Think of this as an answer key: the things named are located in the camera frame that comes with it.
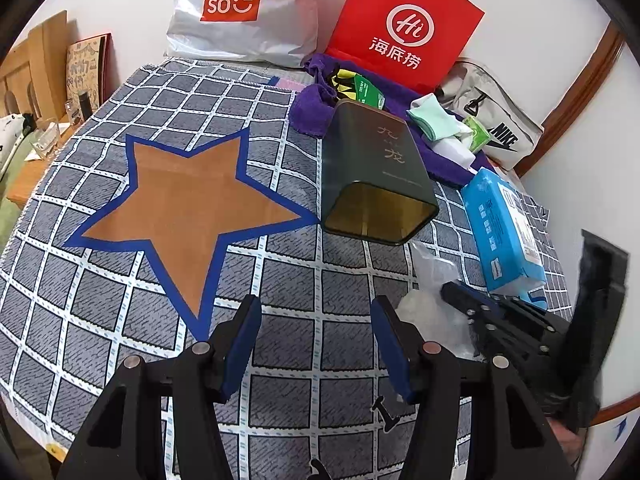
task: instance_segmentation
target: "chinese characters on box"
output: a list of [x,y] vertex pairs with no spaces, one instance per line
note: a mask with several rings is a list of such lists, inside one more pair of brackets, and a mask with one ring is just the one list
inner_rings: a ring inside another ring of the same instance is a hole
[[398,63],[402,63],[414,70],[420,66],[421,58],[415,56],[411,52],[407,52],[404,48],[400,48],[397,45],[389,44],[388,41],[380,40],[379,38],[373,38],[369,50],[375,50],[382,56],[391,58]]
[[384,126],[379,126],[378,133],[384,137],[384,142],[391,146],[391,148],[385,149],[385,158],[392,158],[399,164],[404,164],[404,160],[402,160],[402,153],[396,151],[398,145],[394,140],[398,140],[398,138],[393,134],[393,132],[391,130],[387,130]]

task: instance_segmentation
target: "plastic bag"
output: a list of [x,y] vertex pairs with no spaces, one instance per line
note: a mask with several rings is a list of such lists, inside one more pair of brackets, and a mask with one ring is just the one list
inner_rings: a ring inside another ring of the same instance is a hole
[[420,290],[402,298],[398,317],[413,323],[425,341],[440,343],[456,357],[475,359],[468,318],[440,297],[442,285],[460,278],[456,264],[433,256],[420,242],[410,247]]
[[24,139],[22,131],[26,125],[25,117],[20,114],[11,114],[0,119],[0,178],[9,168],[15,150]]
[[316,49],[316,0],[174,0],[169,56],[299,67]]

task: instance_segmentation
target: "clear plastic wrap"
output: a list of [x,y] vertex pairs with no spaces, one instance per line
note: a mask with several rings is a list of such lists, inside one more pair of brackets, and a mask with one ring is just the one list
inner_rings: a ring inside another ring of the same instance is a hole
[[444,283],[460,278],[458,268],[431,254],[421,242],[410,242],[410,247],[420,290],[411,290],[402,298],[398,317],[413,323],[425,341],[440,343],[456,357],[476,358],[468,318],[440,297]]

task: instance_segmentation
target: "wooden desk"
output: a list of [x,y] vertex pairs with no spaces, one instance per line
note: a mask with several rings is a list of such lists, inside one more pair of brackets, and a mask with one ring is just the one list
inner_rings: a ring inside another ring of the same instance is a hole
[[[62,147],[69,140],[69,137],[76,132],[76,129],[77,126],[69,126],[60,137],[58,146]],[[51,155],[46,160],[26,161],[20,170],[20,173],[7,190],[7,199],[17,205],[20,209],[23,209],[27,200],[31,196],[31,193],[49,168],[54,157],[54,155]]]

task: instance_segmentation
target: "glass cup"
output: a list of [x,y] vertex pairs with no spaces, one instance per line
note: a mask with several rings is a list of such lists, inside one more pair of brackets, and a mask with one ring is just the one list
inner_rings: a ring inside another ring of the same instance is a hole
[[38,120],[38,129],[30,135],[31,145],[41,159],[55,152],[60,140],[60,125],[56,118]]

